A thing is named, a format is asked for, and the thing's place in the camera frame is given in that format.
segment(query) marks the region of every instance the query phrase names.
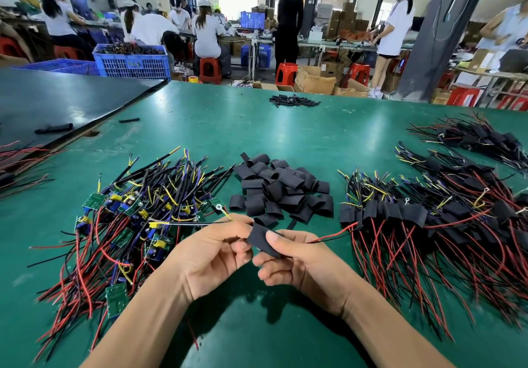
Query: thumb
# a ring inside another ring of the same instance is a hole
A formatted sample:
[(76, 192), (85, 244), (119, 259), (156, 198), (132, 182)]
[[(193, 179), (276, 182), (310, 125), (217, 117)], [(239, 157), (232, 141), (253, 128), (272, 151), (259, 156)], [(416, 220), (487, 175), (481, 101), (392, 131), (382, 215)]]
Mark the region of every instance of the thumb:
[(309, 250), (312, 245), (294, 242), (270, 230), (266, 232), (266, 240), (276, 251), (287, 257), (306, 261), (312, 254)]

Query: green workbench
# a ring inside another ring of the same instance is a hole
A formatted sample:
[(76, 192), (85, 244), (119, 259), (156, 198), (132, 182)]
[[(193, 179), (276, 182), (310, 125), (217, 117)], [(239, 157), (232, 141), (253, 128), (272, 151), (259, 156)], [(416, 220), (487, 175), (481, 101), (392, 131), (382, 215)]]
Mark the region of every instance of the green workbench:
[[(267, 153), (271, 158), (286, 159), (294, 167), (304, 166), (330, 182), (336, 217), (316, 215), (309, 225), (298, 223), (296, 229), (322, 236), (340, 228), (337, 214), (338, 203), (344, 200), (344, 181), (336, 171), (338, 168), (347, 173), (359, 166), (370, 174), (378, 170), (391, 171), (394, 176), (416, 175), (393, 153), (399, 140), (417, 152), (425, 152), (431, 146), (408, 135), (408, 123), (429, 124), (438, 117), (468, 112), (459, 107), (319, 95), (310, 96), (322, 101), (317, 107), (276, 108), (268, 102), (276, 93), (171, 82), (101, 124), (98, 136), (76, 140), (68, 145), (68, 151), (35, 168), (41, 174), (49, 173), (55, 179), (53, 182), (0, 202), (3, 270), (0, 365), (28, 367), (39, 350), (35, 340), (50, 328), (57, 309), (57, 305), (35, 303), (35, 293), (58, 281), (63, 261), (34, 268), (26, 266), (61, 252), (28, 247), (58, 245), (64, 240), (59, 231), (72, 230), (82, 203), (97, 189), (99, 173), (103, 175), (103, 184), (108, 183), (128, 163), (129, 153), (140, 155), (139, 164), (144, 165), (181, 145), (190, 149), (195, 160), (208, 155), (209, 167), (241, 162), (239, 155), (244, 151), (250, 156)], [(484, 112), (498, 131), (511, 131), (528, 144), (525, 113)], [(136, 117), (141, 121), (118, 123), (119, 119)], [(498, 165), (479, 155), (472, 158)], [(511, 173), (502, 165), (498, 170), (501, 176)], [(508, 183), (516, 190), (526, 187), (520, 175), (508, 179)], [(233, 176), (219, 195), (228, 202), (232, 194), (240, 192), (240, 182)], [(279, 228), (288, 223), (289, 219), (281, 221)], [(327, 244), (352, 263), (350, 239)], [(411, 311), (406, 306), (402, 310), (406, 319), (458, 368), (528, 365), (526, 333), (506, 325), (495, 311), (474, 303), (472, 313), (477, 324), (471, 325), (459, 302), (443, 290), (440, 297), (455, 342), (440, 342), (416, 303)], [(269, 368), (369, 364), (357, 340), (339, 320), (319, 311), (292, 288), (265, 287), (252, 264), (192, 305), (188, 318), (200, 350), (194, 347), (184, 321), (163, 366)], [(80, 322), (63, 339), (46, 366), (78, 366), (88, 355), (98, 324), (95, 321)]]

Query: plastic crate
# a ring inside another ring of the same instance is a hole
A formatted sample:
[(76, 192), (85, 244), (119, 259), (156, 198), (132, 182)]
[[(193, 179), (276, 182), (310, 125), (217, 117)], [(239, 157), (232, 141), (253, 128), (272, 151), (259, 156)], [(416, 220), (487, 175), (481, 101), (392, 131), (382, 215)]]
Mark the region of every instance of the plastic crate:
[(264, 29), (266, 14), (262, 12), (245, 12), (240, 13), (240, 26), (249, 29)]
[(69, 60), (67, 58), (59, 58), (56, 60), (35, 62), (33, 64), (23, 65), (22, 67), (13, 67), (14, 69), (22, 69), (26, 71), (47, 71), (47, 72), (62, 72), (62, 73), (76, 73), (80, 75), (99, 76), (97, 64), (93, 61)]
[(259, 47), (259, 54), (260, 54), (259, 67), (269, 68), (269, 65), (271, 65), (271, 46), (261, 45)]
[(249, 63), (249, 46), (243, 45), (240, 48), (240, 65), (247, 67)]
[(167, 79), (170, 81), (171, 70), (168, 55), (162, 45), (149, 45), (156, 50), (162, 50), (164, 55), (151, 56), (143, 54), (101, 54), (109, 45), (97, 45), (93, 56), (96, 60), (99, 74), (112, 78), (136, 79)]

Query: shorts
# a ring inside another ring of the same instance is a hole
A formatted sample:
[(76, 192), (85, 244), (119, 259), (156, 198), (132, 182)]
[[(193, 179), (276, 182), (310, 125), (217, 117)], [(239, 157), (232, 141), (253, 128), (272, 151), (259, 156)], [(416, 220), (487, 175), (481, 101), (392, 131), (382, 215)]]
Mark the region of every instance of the shorts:
[(400, 56), (388, 56), (387, 54), (378, 54), (380, 57), (387, 58), (388, 60), (392, 58), (399, 58)]

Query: hand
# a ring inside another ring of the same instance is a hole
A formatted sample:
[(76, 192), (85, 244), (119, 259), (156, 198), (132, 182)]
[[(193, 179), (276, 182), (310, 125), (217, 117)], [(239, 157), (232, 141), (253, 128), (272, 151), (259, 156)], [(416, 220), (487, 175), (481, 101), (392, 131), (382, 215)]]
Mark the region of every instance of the hand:
[(284, 237), (268, 231), (266, 239), (287, 258), (258, 253), (253, 264), (261, 267), (259, 278), (268, 286), (293, 285), (322, 309), (342, 318), (357, 274), (324, 243), (307, 244), (318, 239), (313, 233), (278, 232)]
[(181, 272), (184, 288), (191, 303), (215, 290), (234, 271), (253, 257), (246, 241), (253, 219), (245, 215), (229, 214), (190, 235), (169, 254), (167, 261)]
[(506, 40), (508, 40), (510, 38), (510, 34), (507, 34), (506, 36), (503, 36), (501, 38), (497, 38), (495, 40), (495, 45), (502, 45)]

